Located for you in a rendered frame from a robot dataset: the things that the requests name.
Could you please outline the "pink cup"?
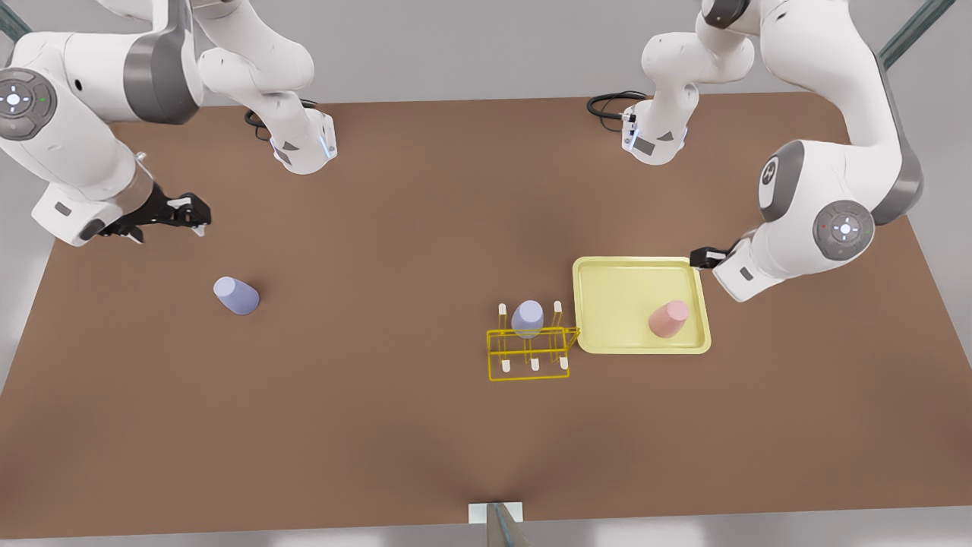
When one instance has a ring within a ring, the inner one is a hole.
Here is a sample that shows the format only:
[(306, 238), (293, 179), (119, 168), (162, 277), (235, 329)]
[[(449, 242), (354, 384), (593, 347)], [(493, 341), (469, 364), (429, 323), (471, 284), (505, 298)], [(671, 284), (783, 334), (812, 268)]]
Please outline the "pink cup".
[(649, 316), (649, 329), (659, 338), (669, 339), (676, 336), (690, 317), (690, 307), (681, 300), (666, 302), (654, 309)]

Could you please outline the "lavender cup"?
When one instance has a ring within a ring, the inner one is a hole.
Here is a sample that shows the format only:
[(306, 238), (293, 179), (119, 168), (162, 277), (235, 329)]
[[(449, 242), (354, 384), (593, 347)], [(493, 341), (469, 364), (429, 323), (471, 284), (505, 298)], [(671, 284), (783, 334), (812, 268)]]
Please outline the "lavender cup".
[(535, 300), (521, 302), (515, 308), (510, 326), (522, 339), (535, 338), (544, 328), (544, 308)]
[(254, 287), (234, 277), (221, 277), (213, 285), (214, 295), (236, 315), (249, 315), (260, 304)]

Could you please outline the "yellow tray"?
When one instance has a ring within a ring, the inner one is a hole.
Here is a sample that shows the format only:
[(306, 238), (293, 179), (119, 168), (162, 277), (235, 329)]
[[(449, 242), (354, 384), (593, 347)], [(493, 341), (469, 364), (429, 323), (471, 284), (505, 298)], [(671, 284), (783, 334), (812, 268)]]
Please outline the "yellow tray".
[[(579, 345), (593, 354), (687, 354), (712, 343), (700, 273), (680, 257), (581, 257), (573, 264)], [(663, 338), (649, 319), (670, 302), (687, 305), (680, 329)]]

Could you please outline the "silver frame post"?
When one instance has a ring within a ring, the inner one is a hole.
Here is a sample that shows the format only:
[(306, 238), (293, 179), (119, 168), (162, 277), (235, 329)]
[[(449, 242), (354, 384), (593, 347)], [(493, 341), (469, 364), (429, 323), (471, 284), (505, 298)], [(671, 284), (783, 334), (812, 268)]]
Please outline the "silver frame post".
[(0, 32), (16, 43), (32, 31), (30, 25), (5, 0), (0, 0)]
[(882, 63), (885, 71), (890, 69), (904, 53), (908, 52), (935, 22), (951, 9), (955, 2), (957, 0), (924, 0), (919, 9), (879, 50), (879, 62)]
[(487, 504), (486, 515), (487, 547), (531, 547), (505, 504)]

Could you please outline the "white frame post foot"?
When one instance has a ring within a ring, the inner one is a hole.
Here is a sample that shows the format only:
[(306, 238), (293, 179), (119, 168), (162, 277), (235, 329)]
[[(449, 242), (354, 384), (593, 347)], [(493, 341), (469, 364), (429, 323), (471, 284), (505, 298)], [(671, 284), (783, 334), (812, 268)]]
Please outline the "white frame post foot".
[(510, 513), (511, 518), (514, 522), (523, 523), (524, 513), (523, 513), (523, 503), (520, 501), (515, 502), (485, 502), (485, 503), (472, 503), (468, 505), (468, 522), (471, 525), (478, 525), (479, 523), (487, 523), (488, 515), (492, 514), (492, 508), (494, 505), (504, 506), (507, 512)]

